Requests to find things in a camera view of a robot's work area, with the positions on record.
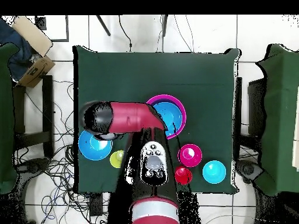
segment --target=magenta bowl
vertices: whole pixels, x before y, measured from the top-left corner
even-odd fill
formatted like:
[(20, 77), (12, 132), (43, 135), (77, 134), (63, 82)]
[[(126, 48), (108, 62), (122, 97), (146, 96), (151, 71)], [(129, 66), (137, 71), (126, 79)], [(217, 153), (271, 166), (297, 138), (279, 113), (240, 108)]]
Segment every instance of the magenta bowl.
[(185, 144), (178, 152), (178, 160), (186, 167), (195, 167), (203, 158), (201, 149), (195, 144)]
[(147, 104), (150, 104), (152, 106), (154, 106), (158, 103), (172, 103), (179, 109), (180, 113), (182, 114), (182, 123), (180, 125), (180, 128), (178, 128), (178, 130), (176, 130), (175, 133), (173, 133), (171, 135), (167, 135), (167, 139), (174, 138), (175, 136), (179, 135), (185, 127), (186, 117), (187, 117), (186, 110), (185, 110), (183, 104), (176, 97), (173, 97), (168, 94), (156, 95), (147, 101)]

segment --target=table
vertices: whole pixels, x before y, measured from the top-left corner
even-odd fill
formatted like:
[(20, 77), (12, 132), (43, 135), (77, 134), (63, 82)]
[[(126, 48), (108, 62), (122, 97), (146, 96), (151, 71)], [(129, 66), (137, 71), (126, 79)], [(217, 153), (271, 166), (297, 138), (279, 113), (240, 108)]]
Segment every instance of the table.
[[(187, 113), (185, 128), (179, 134), (180, 144), (194, 143), (203, 153), (201, 163), (191, 168), (191, 191), (233, 194), (237, 189), (232, 185), (231, 174), (232, 113), (238, 57), (238, 49), (226, 54), (96, 53), (76, 46), (74, 63), (78, 63), (78, 74), (74, 83), (78, 85), (78, 108), (92, 100), (146, 102), (155, 95), (175, 96)], [(76, 128), (79, 135), (83, 129)], [(111, 153), (124, 149), (127, 137), (113, 141)], [(169, 148), (175, 169), (179, 165), (175, 138), (169, 140)], [(227, 176), (220, 184), (209, 184), (202, 176), (203, 166), (211, 160), (220, 160), (227, 168)], [(78, 152), (80, 193), (114, 192), (119, 172), (110, 165), (109, 157), (94, 162)]]

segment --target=cardboard box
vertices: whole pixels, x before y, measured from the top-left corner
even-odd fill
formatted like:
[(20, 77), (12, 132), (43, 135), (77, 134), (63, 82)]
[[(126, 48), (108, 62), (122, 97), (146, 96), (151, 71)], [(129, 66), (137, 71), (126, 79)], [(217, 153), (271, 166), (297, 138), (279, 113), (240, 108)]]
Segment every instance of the cardboard box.
[(18, 16), (12, 24), (12, 28), (27, 40), (31, 47), (42, 56), (26, 71), (18, 82), (18, 85), (34, 88), (41, 81), (42, 76), (46, 75), (55, 65), (46, 56), (53, 43), (25, 16)]

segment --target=red cup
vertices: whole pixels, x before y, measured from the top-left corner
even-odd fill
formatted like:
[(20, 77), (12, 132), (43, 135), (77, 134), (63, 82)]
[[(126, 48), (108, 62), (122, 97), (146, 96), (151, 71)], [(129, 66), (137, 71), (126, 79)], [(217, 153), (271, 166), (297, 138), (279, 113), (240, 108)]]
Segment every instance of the red cup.
[(188, 168), (178, 166), (175, 169), (175, 180), (181, 185), (189, 184), (192, 180), (192, 173)]

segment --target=pink cup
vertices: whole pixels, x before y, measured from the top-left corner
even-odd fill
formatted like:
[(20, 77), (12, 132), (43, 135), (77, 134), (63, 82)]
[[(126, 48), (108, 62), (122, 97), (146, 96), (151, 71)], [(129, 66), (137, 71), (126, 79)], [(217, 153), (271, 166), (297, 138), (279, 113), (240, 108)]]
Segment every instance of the pink cup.
[(185, 144), (178, 152), (178, 159), (186, 167), (197, 166), (203, 157), (200, 148), (195, 144)]

